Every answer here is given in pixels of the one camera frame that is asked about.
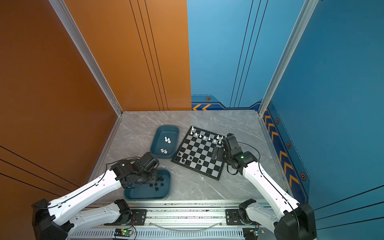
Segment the black and silver chessboard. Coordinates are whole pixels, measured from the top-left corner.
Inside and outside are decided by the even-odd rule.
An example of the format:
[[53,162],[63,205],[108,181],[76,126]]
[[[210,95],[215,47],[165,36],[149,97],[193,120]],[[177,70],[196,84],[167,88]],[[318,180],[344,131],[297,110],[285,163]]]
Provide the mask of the black and silver chessboard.
[[194,134],[190,135],[191,128],[192,127],[190,127],[188,133],[182,140],[172,162],[218,181],[224,168],[224,162],[213,160],[212,155],[214,147],[222,146],[222,144],[218,145],[218,141],[222,135],[219,135],[220,138],[217,140],[216,136],[218,134],[194,127],[195,131],[193,133],[198,134],[198,136],[195,137]]

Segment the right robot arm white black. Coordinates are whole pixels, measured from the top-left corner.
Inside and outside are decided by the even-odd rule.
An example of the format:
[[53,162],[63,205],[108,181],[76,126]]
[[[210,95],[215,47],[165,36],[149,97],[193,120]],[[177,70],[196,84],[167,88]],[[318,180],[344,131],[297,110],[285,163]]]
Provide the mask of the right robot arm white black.
[[264,170],[260,157],[244,152],[236,137],[213,138],[216,156],[250,181],[269,203],[267,209],[256,200],[249,199],[239,205],[242,223],[257,223],[274,233],[277,240],[317,239],[315,213],[309,204],[301,204],[286,193]]

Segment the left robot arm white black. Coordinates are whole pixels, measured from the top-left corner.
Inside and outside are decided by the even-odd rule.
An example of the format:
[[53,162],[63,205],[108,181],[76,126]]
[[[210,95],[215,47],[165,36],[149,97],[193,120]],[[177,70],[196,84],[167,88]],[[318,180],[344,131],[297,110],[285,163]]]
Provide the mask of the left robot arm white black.
[[133,224],[133,211],[125,200],[105,207],[85,208],[101,197],[130,184],[153,184],[159,160],[150,152],[106,165],[105,172],[77,190],[52,201],[42,199],[32,205],[32,225],[37,240],[66,240],[74,233],[103,224]]

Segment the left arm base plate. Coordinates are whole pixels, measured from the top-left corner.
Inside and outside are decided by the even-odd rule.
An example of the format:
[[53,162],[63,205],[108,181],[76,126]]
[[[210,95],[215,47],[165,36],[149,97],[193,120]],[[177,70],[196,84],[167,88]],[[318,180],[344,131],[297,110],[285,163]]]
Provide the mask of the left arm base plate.
[[146,209],[135,209],[123,212],[119,218],[105,226],[143,226],[147,217]]

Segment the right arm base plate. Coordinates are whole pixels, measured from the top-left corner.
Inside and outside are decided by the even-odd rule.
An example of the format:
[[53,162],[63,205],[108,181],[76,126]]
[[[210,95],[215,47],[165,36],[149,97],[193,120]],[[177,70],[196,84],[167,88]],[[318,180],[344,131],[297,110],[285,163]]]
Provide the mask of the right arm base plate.
[[258,226],[256,222],[246,223],[241,219],[239,209],[225,209],[225,218],[228,226]]

